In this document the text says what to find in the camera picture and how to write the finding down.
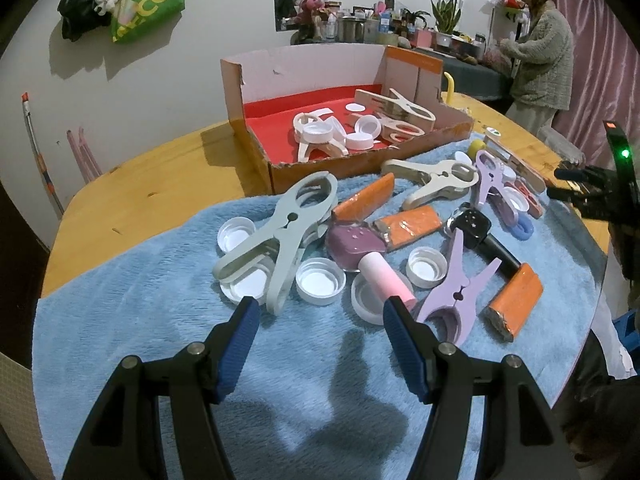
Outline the white jar lid front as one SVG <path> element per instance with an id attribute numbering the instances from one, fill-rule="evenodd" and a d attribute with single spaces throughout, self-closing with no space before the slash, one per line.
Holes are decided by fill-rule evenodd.
<path id="1" fill-rule="evenodd" d="M 306 144 L 328 144 L 333 140 L 333 127 L 326 122 L 307 122 L 300 140 Z"/>

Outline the large purple clamp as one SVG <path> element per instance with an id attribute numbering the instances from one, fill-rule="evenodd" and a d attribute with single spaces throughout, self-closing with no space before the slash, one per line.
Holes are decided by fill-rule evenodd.
<path id="1" fill-rule="evenodd" d="M 479 150 L 475 155 L 475 167 L 480 180 L 475 192 L 474 207 L 481 210 L 491 198 L 495 201 L 498 216 L 503 223 L 512 228 L 518 224 L 518 211 L 506 196 L 503 185 L 503 170 L 498 159 L 486 150 Z"/>

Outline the orange wrapped packet front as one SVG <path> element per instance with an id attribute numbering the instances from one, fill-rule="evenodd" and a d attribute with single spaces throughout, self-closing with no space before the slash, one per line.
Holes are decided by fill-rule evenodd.
<path id="1" fill-rule="evenodd" d="M 506 283 L 485 309 L 491 326 L 506 342 L 513 342 L 540 299 L 544 286 L 528 263 Z"/>

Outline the pink curtain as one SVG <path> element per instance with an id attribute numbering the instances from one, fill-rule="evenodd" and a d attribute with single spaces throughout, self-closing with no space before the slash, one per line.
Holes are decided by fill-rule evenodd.
<path id="1" fill-rule="evenodd" d="M 603 127 L 618 122 L 639 153 L 639 52 L 605 0 L 553 0 L 574 34 L 570 109 L 553 128 L 577 146 L 587 162 L 613 166 Z"/>

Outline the small purple clamp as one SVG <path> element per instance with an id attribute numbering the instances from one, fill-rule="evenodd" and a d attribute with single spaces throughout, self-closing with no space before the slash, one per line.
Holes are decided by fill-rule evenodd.
<path id="1" fill-rule="evenodd" d="M 469 337 L 477 318 L 478 295 L 501 264 L 499 258 L 493 258 L 482 272 L 468 278 L 463 270 L 463 242 L 463 231 L 455 229 L 449 244 L 446 278 L 431 290 L 416 315 L 416 322 L 419 323 L 430 318 L 442 318 L 446 327 L 446 341 L 458 347 Z"/>

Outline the cream clamp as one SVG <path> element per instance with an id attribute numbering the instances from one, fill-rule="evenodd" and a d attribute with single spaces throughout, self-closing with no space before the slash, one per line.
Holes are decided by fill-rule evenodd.
<path id="1" fill-rule="evenodd" d="M 422 164 L 408 160 L 390 159 L 382 163 L 381 174 L 419 183 L 420 188 L 402 202 L 403 211 L 424 206 L 436 198 L 455 200 L 465 196 L 480 180 L 478 171 L 468 164 L 444 159 L 437 164 Z"/>

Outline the small white lid right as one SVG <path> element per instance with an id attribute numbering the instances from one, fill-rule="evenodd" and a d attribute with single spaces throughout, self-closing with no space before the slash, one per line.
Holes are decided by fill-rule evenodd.
<path id="1" fill-rule="evenodd" d="M 422 246 L 414 248 L 407 260 L 406 274 L 416 287 L 431 289 L 439 285 L 448 272 L 448 261 L 438 250 Z"/>

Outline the white lid under grey clamp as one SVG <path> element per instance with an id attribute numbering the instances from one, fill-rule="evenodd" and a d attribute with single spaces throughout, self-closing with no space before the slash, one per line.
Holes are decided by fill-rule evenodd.
<path id="1" fill-rule="evenodd" d="M 262 258 L 230 283 L 221 283 L 220 290 L 236 306 L 244 297 L 254 298 L 260 306 L 266 301 L 266 290 L 271 280 L 274 263 L 269 257 Z"/>

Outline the orange packet middle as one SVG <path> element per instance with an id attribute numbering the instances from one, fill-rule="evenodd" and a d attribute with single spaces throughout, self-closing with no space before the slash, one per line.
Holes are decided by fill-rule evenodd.
<path id="1" fill-rule="evenodd" d="M 373 221 L 389 252 L 410 245 L 442 227 L 442 219 L 431 206 L 420 206 Z"/>

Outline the pink cylinder bottle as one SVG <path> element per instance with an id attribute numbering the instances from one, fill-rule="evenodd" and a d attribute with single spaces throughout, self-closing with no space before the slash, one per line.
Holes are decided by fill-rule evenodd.
<path id="1" fill-rule="evenodd" d="M 358 269 L 382 302 L 398 297 L 408 310 L 416 305 L 416 296 L 379 252 L 363 256 Z"/>

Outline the white lid left back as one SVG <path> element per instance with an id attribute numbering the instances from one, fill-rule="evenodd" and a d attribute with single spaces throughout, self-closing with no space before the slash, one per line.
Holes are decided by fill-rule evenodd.
<path id="1" fill-rule="evenodd" d="M 256 232 L 255 223 L 246 217 L 233 217 L 220 227 L 217 233 L 218 248 L 228 254 Z"/>

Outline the potted green plant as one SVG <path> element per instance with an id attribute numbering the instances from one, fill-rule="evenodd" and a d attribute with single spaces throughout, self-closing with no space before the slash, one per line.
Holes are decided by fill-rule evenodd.
<path id="1" fill-rule="evenodd" d="M 451 35 L 460 21 L 463 0 L 431 1 L 436 29 L 441 34 Z"/>

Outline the white clamp in box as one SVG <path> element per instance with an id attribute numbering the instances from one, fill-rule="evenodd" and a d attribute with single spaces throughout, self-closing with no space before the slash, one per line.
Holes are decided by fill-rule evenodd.
<path id="1" fill-rule="evenodd" d="M 298 113 L 292 124 L 298 162 L 309 162 L 314 151 L 331 158 L 346 157 L 349 154 L 346 141 L 338 135 L 332 122 L 326 122 L 315 114 Z"/>

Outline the cardboard box red bottom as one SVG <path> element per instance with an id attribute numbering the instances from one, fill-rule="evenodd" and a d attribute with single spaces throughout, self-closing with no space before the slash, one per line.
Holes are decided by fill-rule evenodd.
<path id="1" fill-rule="evenodd" d="M 387 159 L 405 159 L 467 139 L 474 120 L 447 105 L 440 94 L 442 61 L 416 51 L 380 44 L 305 44 L 247 52 L 220 62 L 230 126 L 270 194 L 287 191 L 315 171 L 337 178 L 370 174 Z M 346 157 L 297 156 L 293 120 L 323 110 L 349 124 L 347 104 L 357 91 L 402 96 L 435 116 L 423 136 L 396 148 L 384 140 Z"/>

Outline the pink bunny plush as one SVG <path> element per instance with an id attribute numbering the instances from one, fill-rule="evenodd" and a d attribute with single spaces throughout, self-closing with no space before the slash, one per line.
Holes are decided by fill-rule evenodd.
<path id="1" fill-rule="evenodd" d="M 303 29 L 308 37 L 318 36 L 317 22 L 326 15 L 326 2 L 324 0 L 300 0 L 296 23 Z"/>

